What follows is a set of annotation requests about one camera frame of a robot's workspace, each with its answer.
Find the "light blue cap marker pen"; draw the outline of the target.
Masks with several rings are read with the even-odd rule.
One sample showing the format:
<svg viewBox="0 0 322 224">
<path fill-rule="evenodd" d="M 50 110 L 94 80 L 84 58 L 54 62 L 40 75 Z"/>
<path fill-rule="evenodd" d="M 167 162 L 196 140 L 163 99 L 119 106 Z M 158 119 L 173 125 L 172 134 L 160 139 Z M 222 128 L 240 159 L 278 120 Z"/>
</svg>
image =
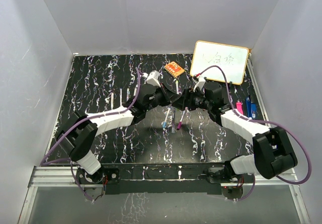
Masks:
<svg viewBox="0 0 322 224">
<path fill-rule="evenodd" d="M 166 113 L 166 116 L 165 116 L 165 119 L 164 119 L 164 121 L 162 122 L 162 127 L 163 128 L 166 128 L 166 125 L 167 125 L 167 119 L 168 119 L 168 117 L 169 117 L 169 113 L 170 113 L 170 108 L 168 108 L 168 110 L 167 110 L 167 113 Z"/>
</svg>

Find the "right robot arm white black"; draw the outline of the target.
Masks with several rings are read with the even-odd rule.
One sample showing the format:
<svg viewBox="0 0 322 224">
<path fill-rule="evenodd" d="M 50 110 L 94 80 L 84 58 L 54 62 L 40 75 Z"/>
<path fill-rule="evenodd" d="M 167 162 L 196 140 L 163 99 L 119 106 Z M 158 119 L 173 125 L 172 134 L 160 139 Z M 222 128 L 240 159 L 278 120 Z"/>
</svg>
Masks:
<svg viewBox="0 0 322 224">
<path fill-rule="evenodd" d="M 183 90 L 172 106 L 180 110 L 206 110 L 212 121 L 253 145 L 253 154 L 238 156 L 225 162 L 223 172 L 228 181 L 236 182 L 242 174 L 260 174 L 271 179 L 298 164 L 287 132 L 283 128 L 269 128 L 251 122 L 243 115 L 237 116 L 231 106 L 224 102 L 222 88 L 218 83 L 206 83 L 203 89 Z"/>
</svg>

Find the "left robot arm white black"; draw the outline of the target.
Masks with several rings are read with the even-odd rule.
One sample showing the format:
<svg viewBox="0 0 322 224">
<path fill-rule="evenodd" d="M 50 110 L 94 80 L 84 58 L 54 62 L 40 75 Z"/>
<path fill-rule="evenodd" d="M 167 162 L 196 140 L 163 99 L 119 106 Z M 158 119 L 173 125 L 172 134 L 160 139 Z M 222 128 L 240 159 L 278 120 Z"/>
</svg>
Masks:
<svg viewBox="0 0 322 224">
<path fill-rule="evenodd" d="M 117 109 L 95 114 L 75 112 L 59 131 L 56 140 L 70 160 L 84 169 L 86 177 L 93 183 L 99 183 L 104 171 L 91 151 L 95 137 L 112 129 L 137 124 L 149 110 L 170 105 L 180 96 L 164 84 L 159 87 L 143 84 L 134 97 Z"/>
</svg>

